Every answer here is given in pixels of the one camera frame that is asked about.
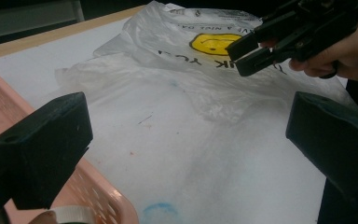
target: plastic bag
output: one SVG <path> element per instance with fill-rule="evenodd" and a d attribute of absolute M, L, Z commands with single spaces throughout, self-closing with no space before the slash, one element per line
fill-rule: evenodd
<path fill-rule="evenodd" d="M 287 62 L 241 77 L 224 47 L 246 12 L 151 2 L 95 58 L 57 74 L 86 93 L 86 158 L 141 223 L 314 223 L 324 176 L 285 138 L 296 91 L 355 107 L 338 79 Z"/>

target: smiley face logo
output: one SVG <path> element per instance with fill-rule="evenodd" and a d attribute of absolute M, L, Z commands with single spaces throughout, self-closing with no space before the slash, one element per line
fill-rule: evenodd
<path fill-rule="evenodd" d="M 199 52 L 227 56 L 226 47 L 241 38 L 233 34 L 199 34 L 190 42 L 190 47 Z"/>

